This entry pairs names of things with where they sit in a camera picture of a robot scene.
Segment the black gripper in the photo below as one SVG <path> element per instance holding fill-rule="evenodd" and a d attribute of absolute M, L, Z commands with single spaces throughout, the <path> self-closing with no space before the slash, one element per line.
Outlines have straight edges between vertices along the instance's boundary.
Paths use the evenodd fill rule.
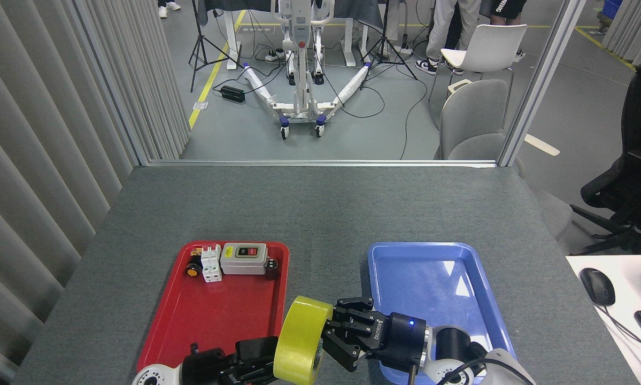
<path fill-rule="evenodd" d="M 187 355 L 181 364 L 180 383 L 270 384 L 278 340 L 278 336 L 267 336 L 238 341 L 237 354 L 214 348 Z"/>
<path fill-rule="evenodd" d="M 426 339 L 426 320 L 401 313 L 388 317 L 373 309 L 371 297 L 345 297 L 337 300 L 328 326 L 323 327 L 322 348 L 345 370 L 357 370 L 358 360 L 376 351 L 382 365 L 408 372 L 421 366 Z M 381 339 L 367 332 L 383 324 Z M 362 329 L 346 331 L 343 329 Z"/>

